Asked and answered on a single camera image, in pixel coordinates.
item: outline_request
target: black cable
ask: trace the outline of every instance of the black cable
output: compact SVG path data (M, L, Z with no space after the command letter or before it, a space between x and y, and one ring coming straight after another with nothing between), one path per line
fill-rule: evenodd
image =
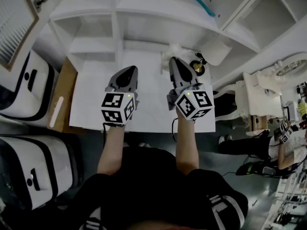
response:
M227 174L235 174L235 172L227 172L225 175Z
M106 144L106 126L105 126L104 123L102 125L104 127L104 147L105 147L105 144Z
M244 162L243 162L243 165L245 164L245 162L248 160L248 158L249 158L249 155L246 157L246 159L244 160Z
M173 138L173 140L175 141L175 142L177 142L176 141L176 139L175 139L175 134L174 134L174 122L175 122L175 120L177 120L178 118L174 118L174 120L173 120L173 122L172 122L172 138Z
M103 123L102 126L104 127L104 147L106 144L106 126L105 125L108 125L110 127L124 127L124 125L117 125L113 123Z

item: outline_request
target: white stripe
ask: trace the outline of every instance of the white stripe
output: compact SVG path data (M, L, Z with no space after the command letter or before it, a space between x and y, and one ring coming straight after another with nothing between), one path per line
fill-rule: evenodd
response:
M90 220L87 220L86 223L94 225L94 226L100 226L99 222L94 222L94 221L90 221Z
M210 199L210 201L212 201L212 200L214 200L214 199L217 198L217 197L218 197L218 195L215 195L214 197L209 198L209 199Z
M216 223L219 226L219 229L220 230L226 230L226 228L225 228L225 226L224 226L224 224L223 224L219 214L216 212L216 210L214 208L212 208L212 211L213 211Z
M230 196L223 196L224 199L226 199L229 203L232 204L232 206L236 209L236 212L239 216L239 219L240 219L240 225L241 227L243 227L243 224L244 224L244 215L243 215L243 212L239 206L239 204Z
M224 202L221 202L221 203L213 206L213 208L215 208L217 212L221 212L222 210L226 209L227 207L228 207L227 204L225 204Z
M89 229L93 229L93 230L99 230L99 227L88 225L88 224L86 225L86 227Z
M56 120L57 120L57 117L58 117L58 114L59 114L59 110L62 106L63 100L64 100L63 96L60 96L58 103L56 105L56 108L54 108L54 112L53 112L53 115L51 117L51 121L50 121L50 124L49 124L51 128L53 128L54 124L56 123Z
M218 198L216 198L216 199L214 199L214 200L211 200L211 203L212 204L214 204L214 203L216 203L216 202L218 202L218 201L221 201L222 199L220 198L220 197L218 197Z

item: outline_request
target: wooden board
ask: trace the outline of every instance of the wooden board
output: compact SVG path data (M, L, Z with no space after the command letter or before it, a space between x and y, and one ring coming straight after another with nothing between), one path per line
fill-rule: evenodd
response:
M48 129L61 133L85 133L85 130L82 128L69 126L71 101L77 75L77 71L71 62L66 58L54 90L47 125ZM57 106L60 98L63 99L62 104L61 106Z

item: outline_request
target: white table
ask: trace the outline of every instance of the white table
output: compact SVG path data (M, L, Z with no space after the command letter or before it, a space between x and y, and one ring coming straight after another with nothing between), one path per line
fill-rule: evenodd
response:
M173 88L169 72L161 74L161 53L140 50L124 50L122 68L135 65L139 70L138 100L140 101L132 120L126 125L126 131L170 133L172 121L177 114L175 110L169 111L166 95ZM70 126L87 129L103 129L103 116L101 104L105 87L111 76L117 71L110 65L110 71L101 72L99 68L91 72L78 74L74 89ZM199 82L210 83L209 69L206 67L204 75ZM213 100L211 85L206 85L208 95ZM195 132L215 132L214 109L195 123Z

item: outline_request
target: qr code cube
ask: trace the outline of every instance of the qr code cube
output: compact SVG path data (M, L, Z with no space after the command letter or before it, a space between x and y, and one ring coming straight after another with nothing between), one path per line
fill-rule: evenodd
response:
M200 118L214 108L213 95L208 95L206 90L186 90L175 105L187 120Z
M134 93L106 92L101 105L104 123L124 125L134 110Z

